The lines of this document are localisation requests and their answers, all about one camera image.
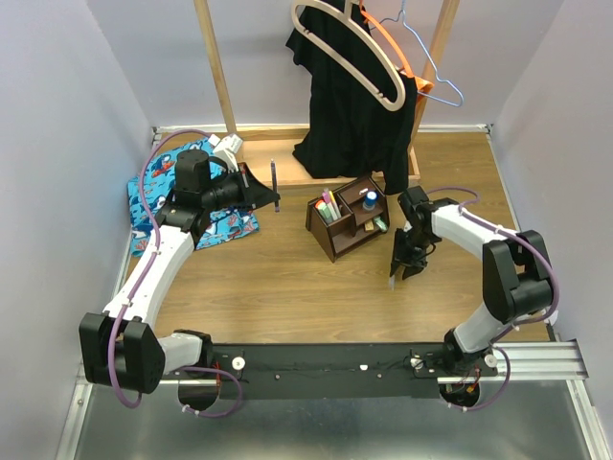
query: blue patterned cloth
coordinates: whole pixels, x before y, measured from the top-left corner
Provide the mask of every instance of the blue patterned cloth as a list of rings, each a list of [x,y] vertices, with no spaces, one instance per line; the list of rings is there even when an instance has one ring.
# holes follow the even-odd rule
[[[190,142],[178,149],[166,151],[154,158],[145,173],[145,197],[151,211],[155,215],[164,204],[170,189],[174,186],[174,164],[177,155],[187,149],[200,149],[213,154],[213,147],[208,140],[202,139]],[[211,177],[221,174],[221,167],[211,163]],[[130,206],[130,222],[132,223],[132,243],[130,251],[133,256],[141,256],[147,247],[153,226],[145,214],[145,208],[138,194],[138,177],[133,177],[127,183],[127,194]],[[260,229],[258,220],[252,213],[242,213],[232,209],[223,209],[211,213],[214,222],[207,228],[196,249],[215,246],[229,240],[244,237]]]

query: beige hanger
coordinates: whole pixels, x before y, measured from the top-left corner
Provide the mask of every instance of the beige hanger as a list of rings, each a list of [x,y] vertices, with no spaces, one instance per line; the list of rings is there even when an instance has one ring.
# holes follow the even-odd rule
[[[322,2],[321,0],[294,0],[294,3],[291,8],[291,20],[294,23],[294,27],[296,30],[304,35],[309,41],[315,44],[317,48],[321,49],[324,53],[334,59],[336,62],[341,64],[345,70],[347,70],[353,77],[362,83],[364,86],[375,98],[388,110],[396,111],[399,110],[404,105],[404,100],[406,98],[406,93],[404,91],[404,84],[402,84],[402,79],[400,78],[400,74],[398,73],[395,65],[389,60],[387,55],[383,52],[381,47],[376,44],[373,38],[364,31],[357,23],[352,20],[352,4],[357,4],[357,0],[345,0],[345,10],[339,11],[335,7],[329,5],[328,3]],[[331,46],[328,45],[324,40],[322,40],[317,35],[310,32],[305,26],[300,23],[300,19],[298,17],[297,10],[300,6],[312,7],[322,12],[329,14],[330,16],[337,19],[339,22],[348,27],[354,34],[356,34],[370,49],[381,63],[383,64],[383,68],[387,72],[387,74],[392,79],[394,86],[396,87],[397,97],[395,101],[390,101],[383,93],[377,89],[377,87],[364,75],[357,70],[353,64],[351,64],[344,57],[339,55],[336,51],[332,49]]]

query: black cloth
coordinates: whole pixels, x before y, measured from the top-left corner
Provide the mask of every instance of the black cloth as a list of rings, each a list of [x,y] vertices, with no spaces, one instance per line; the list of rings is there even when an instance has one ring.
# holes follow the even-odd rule
[[[344,0],[325,1],[340,11],[344,9]],[[357,6],[353,6],[352,19],[369,32]],[[396,100],[396,88],[383,64],[350,29],[311,7],[305,7],[300,21],[390,101]],[[292,32],[285,46],[294,52],[294,63],[305,66],[312,76],[310,131],[295,146],[294,157],[314,178],[359,177],[382,171],[386,195],[405,190],[409,185],[407,149],[417,101],[415,79],[400,74],[406,100],[400,110],[391,112],[338,62],[297,31]]]

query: white wall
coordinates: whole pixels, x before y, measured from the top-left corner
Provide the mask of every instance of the white wall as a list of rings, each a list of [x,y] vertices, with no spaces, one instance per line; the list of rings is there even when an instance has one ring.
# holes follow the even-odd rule
[[[576,337],[613,441],[613,3],[566,0],[493,131],[521,227],[542,232],[561,281],[563,338]]]
[[[0,2],[0,458],[51,459],[149,123],[83,0]]]
[[[193,0],[87,1],[154,125],[222,123]],[[307,123],[310,75],[292,63],[284,47],[292,31],[291,0],[209,4],[237,122]],[[365,4],[381,19],[396,16],[400,0]],[[409,23],[426,43],[440,4],[408,2]],[[441,70],[444,78],[464,90],[466,103],[461,109],[432,103],[424,122],[493,122],[560,4],[561,0],[461,2]],[[387,24],[419,73],[424,58],[417,41],[401,26]]]

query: pink marker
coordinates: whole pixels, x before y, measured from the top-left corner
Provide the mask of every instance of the pink marker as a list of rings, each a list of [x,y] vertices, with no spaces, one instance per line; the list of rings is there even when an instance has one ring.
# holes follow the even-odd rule
[[[340,219],[341,217],[336,214],[336,211],[334,210],[334,206],[332,206],[332,200],[329,199],[329,193],[323,192],[322,198],[324,199],[324,202],[326,203],[326,206],[328,207],[329,213],[332,215],[332,220]]]

